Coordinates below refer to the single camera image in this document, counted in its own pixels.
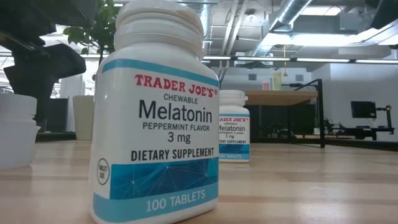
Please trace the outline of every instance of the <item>wooden table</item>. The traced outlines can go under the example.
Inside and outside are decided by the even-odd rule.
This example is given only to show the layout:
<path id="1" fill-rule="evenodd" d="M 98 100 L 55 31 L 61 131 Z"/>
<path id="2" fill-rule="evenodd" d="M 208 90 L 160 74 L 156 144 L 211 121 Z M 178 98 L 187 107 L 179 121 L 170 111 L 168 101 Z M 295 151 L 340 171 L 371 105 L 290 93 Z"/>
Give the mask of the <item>wooden table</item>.
<path id="1" fill-rule="evenodd" d="M 398 153 L 252 144 L 220 165 L 217 209 L 182 223 L 398 223 Z M 31 167 L 0 171 L 1 224 L 86 224 L 87 142 L 36 145 Z"/>
<path id="2" fill-rule="evenodd" d="M 292 106 L 318 96 L 313 91 L 245 90 L 247 105 Z"/>

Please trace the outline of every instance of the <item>ceiling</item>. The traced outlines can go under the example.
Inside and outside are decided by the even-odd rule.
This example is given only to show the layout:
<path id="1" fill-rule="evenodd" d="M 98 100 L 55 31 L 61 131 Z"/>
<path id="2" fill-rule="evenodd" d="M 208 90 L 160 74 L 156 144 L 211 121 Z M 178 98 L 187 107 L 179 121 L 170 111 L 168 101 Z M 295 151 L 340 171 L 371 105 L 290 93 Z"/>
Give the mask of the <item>ceiling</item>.
<path id="1" fill-rule="evenodd" d="M 208 55 L 220 55 L 221 48 L 224 41 L 224 36 L 227 31 L 227 23 L 229 15 L 231 14 L 231 8 L 233 5 L 233 0 L 177 0 L 180 2 L 210 2 L 216 4 L 210 4 L 211 6 L 211 17 L 210 17 L 210 33 L 207 37 L 207 41 L 210 43 L 208 51 L 206 54 Z M 128 0 L 115 0 L 115 3 L 125 3 Z M 231 54 L 234 55 L 235 52 L 249 52 L 253 50 L 262 39 L 262 31 L 261 27 L 264 23 L 264 19 L 267 14 L 275 12 L 279 9 L 282 0 L 250 0 L 246 6 L 246 9 L 253 9 L 255 18 L 251 21 L 247 21 L 243 19 L 242 24 L 239 28 L 238 39 L 234 41 L 234 45 L 231 51 Z M 303 14 L 311 14 L 311 15 L 336 15 L 340 13 L 340 11 L 346 11 L 351 13 L 358 13 L 356 9 L 363 9 L 363 0 L 313 0 L 311 5 L 306 8 Z M 54 45 L 59 43 L 68 44 L 67 36 L 62 34 L 64 26 L 57 26 L 56 33 L 48 34 L 43 36 L 42 38 L 46 42 L 46 45 Z M 82 45 L 70 44 L 71 48 L 76 50 L 77 52 L 81 52 L 83 48 Z M 383 48 L 386 49 L 386 46 L 375 46 L 376 51 Z M 344 47 L 309 47 L 309 46 L 301 46 L 301 45 L 286 45 L 285 49 L 283 46 L 274 46 L 270 53 L 272 53 L 276 57 L 336 57 L 341 58 L 345 55 L 350 55 L 357 58 L 369 58 L 373 55 L 363 54 L 365 51 L 369 51 L 369 47 L 355 47 L 357 48 L 355 53 L 349 53 L 352 50 L 343 50 Z M 349 51 L 346 54 L 341 54 L 342 51 Z M 9 52 L 7 49 L 0 47 L 1 52 Z M 95 54 L 95 50 L 91 50 L 90 54 Z M 4 82 L 5 76 L 2 74 L 2 68 L 13 65 L 12 57 L 0 57 L 0 84 Z M 283 63 L 275 63 L 275 67 L 283 67 Z M 291 63 L 288 65 L 290 67 L 303 67 L 308 68 L 309 70 L 314 69 L 319 66 L 319 64 L 314 63 Z"/>

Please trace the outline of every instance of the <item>product label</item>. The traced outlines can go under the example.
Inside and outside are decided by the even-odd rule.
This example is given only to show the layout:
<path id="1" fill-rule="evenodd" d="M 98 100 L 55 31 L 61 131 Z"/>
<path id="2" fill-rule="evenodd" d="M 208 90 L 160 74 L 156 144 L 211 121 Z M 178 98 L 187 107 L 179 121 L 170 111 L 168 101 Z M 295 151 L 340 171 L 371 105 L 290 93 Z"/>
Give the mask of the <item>product label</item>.
<path id="1" fill-rule="evenodd" d="M 220 114 L 220 159 L 250 159 L 250 115 Z"/>
<path id="2" fill-rule="evenodd" d="M 95 214 L 128 222 L 216 199 L 218 80 L 130 59 L 108 62 L 103 73 L 125 76 L 134 94 L 120 102 L 129 117 L 118 124 L 122 137 L 114 135 L 126 148 L 95 158 Z"/>

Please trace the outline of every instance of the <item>melatonin bottle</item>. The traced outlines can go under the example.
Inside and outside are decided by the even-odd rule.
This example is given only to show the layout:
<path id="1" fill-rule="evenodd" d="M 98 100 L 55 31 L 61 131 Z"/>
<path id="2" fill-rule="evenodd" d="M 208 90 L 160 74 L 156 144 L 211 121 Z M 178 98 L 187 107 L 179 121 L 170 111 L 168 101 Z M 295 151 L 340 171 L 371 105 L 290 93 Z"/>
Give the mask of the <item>melatonin bottle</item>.
<path id="1" fill-rule="evenodd" d="M 220 92 L 200 63 L 201 21 L 175 2 L 136 0 L 116 30 L 96 80 L 92 217 L 175 223 L 215 208 Z"/>
<path id="2" fill-rule="evenodd" d="M 243 91 L 220 91 L 220 162 L 250 161 L 250 112 Z"/>

